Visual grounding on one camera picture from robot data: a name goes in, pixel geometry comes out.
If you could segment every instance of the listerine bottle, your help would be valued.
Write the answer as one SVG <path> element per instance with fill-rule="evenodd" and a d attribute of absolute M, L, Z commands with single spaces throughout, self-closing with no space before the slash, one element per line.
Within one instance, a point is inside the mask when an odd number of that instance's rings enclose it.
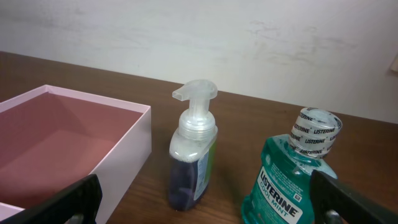
<path fill-rule="evenodd" d="M 335 115 L 304 108 L 290 134 L 268 138 L 259 175 L 242 204 L 244 222 L 312 223 L 310 176 L 313 170 L 320 170 L 337 178 L 322 158 L 329 153 L 341 127 Z"/>
<path fill-rule="evenodd" d="M 192 208 L 206 192 L 216 149 L 217 126 L 209 112 L 217 86 L 208 80 L 194 80 L 173 92 L 173 97 L 190 100 L 180 117 L 170 143 L 169 203 L 176 210 Z"/>

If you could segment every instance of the plastic-wrapped bottle cap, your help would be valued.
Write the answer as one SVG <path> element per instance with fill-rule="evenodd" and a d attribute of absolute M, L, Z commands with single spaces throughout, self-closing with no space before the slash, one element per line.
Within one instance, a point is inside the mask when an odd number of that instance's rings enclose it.
<path fill-rule="evenodd" d="M 304 156 L 324 157 L 331 149 L 342 122 L 330 112 L 304 108 L 294 124 L 289 142 Z"/>

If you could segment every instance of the box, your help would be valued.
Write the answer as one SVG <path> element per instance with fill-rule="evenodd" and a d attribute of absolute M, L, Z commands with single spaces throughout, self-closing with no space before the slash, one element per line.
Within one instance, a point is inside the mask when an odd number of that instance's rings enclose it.
<path fill-rule="evenodd" d="M 150 106 L 49 85 L 2 102 L 0 220 L 96 174 L 106 223 L 150 152 Z"/>

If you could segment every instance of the white wall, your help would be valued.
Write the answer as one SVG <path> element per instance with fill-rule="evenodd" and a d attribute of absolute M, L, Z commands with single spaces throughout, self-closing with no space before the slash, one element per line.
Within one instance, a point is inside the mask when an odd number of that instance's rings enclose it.
<path fill-rule="evenodd" d="M 397 0 L 0 0 L 0 50 L 398 123 Z"/>

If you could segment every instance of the pump nozzle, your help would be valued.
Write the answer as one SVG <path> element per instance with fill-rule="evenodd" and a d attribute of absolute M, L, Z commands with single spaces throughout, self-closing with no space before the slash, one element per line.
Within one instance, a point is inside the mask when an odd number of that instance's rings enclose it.
<path fill-rule="evenodd" d="M 189 109 L 180 117 L 180 134 L 191 139 L 203 139 L 211 134 L 215 119 L 209 112 L 209 104 L 217 91 L 217 86 L 209 80 L 194 80 L 173 92 L 173 97 L 180 101 L 190 100 Z"/>

